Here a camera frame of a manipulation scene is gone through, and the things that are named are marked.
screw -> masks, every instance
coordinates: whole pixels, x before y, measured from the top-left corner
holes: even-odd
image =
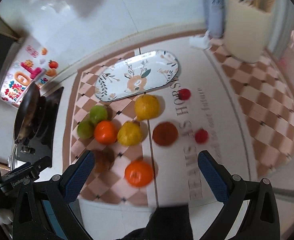
[[[30,183],[30,179],[25,179],[23,182],[24,185],[28,185],[29,183]]]
[[[235,181],[240,181],[241,180],[241,177],[239,175],[233,175],[233,180]]]
[[[60,175],[53,175],[53,177],[51,179],[53,181],[58,181],[58,180],[60,180]]]
[[[266,178],[263,179],[263,183],[266,184],[266,185],[268,185],[268,184],[270,183],[270,182],[269,182],[269,179],[266,179]]]

bottle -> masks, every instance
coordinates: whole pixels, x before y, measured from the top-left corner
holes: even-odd
[[[203,0],[205,23],[214,38],[221,38],[224,32],[225,2],[224,0]]]

black cloth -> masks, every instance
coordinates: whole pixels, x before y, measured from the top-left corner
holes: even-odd
[[[157,208],[145,228],[119,240],[193,240],[188,205]]]

white ceramic plate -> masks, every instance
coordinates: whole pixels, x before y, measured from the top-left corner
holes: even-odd
[[[108,67],[96,81],[95,95],[104,102],[141,94],[168,84],[179,70],[176,57],[153,50]]]

utensil holder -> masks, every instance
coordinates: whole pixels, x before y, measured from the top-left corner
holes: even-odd
[[[248,1],[228,0],[226,49],[244,62],[257,62],[269,40],[271,19],[271,13],[250,6]]]

